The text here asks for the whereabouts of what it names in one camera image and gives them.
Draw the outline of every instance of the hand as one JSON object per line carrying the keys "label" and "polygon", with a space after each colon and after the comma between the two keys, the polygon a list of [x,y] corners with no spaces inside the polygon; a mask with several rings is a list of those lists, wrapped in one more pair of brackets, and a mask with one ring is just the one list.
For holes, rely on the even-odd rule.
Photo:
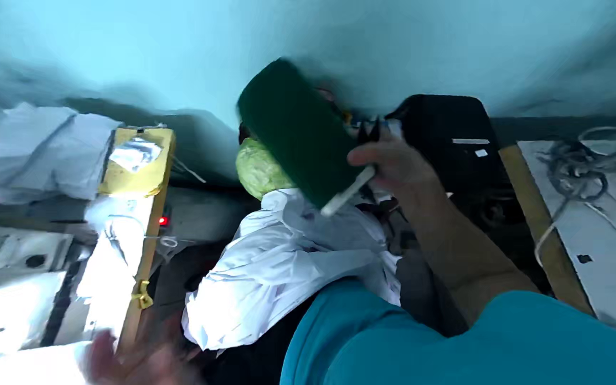
{"label": "hand", "polygon": [[436,172],[417,150],[402,140],[384,136],[383,139],[351,150],[348,163],[352,166],[376,164],[378,171],[374,182],[399,199],[415,190],[443,194]]}
{"label": "hand", "polygon": [[193,373],[186,370],[171,345],[156,349],[136,347],[129,354],[113,352],[115,338],[107,330],[100,332],[87,354],[88,382],[96,385],[180,385],[194,384]]}

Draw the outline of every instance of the white wall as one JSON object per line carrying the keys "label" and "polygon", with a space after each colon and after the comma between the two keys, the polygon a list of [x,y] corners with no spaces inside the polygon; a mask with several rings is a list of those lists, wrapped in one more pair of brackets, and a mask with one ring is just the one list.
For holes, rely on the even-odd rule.
{"label": "white wall", "polygon": [[616,0],[0,0],[6,95],[210,112],[217,158],[233,159],[239,93],[279,56],[382,112],[423,92],[494,117],[616,114]]}

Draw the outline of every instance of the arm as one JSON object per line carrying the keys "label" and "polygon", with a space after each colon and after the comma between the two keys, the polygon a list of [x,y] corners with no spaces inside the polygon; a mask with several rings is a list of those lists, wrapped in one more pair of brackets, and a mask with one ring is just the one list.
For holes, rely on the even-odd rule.
{"label": "arm", "polygon": [[415,149],[400,141],[368,143],[351,151],[348,161],[379,166],[375,182],[398,198],[426,261],[470,325],[500,293],[538,292],[446,198],[435,171]]}

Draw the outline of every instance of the yellow board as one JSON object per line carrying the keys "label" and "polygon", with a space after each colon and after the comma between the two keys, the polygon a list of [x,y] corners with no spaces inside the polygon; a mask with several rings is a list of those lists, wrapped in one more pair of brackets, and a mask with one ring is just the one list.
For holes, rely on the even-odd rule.
{"label": "yellow board", "polygon": [[136,129],[118,128],[115,131],[114,148],[135,136],[158,144],[163,151],[158,158],[136,173],[127,171],[121,165],[109,160],[103,182],[98,187],[100,194],[149,197],[161,190],[168,156],[172,155],[170,148],[175,140],[175,133],[167,128],[149,128],[141,134]]}

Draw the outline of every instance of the black hole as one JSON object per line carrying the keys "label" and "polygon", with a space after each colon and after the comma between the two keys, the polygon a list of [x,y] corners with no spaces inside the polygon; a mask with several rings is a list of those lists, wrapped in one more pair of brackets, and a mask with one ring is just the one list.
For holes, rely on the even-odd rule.
{"label": "black hole", "polygon": [[588,263],[588,262],[593,262],[594,261],[593,259],[591,259],[591,256],[588,255],[588,254],[579,254],[576,258],[581,263]]}
{"label": "black hole", "polygon": [[47,257],[42,254],[38,254],[36,256],[29,257],[25,260],[25,266],[30,268],[40,267],[45,263]]}

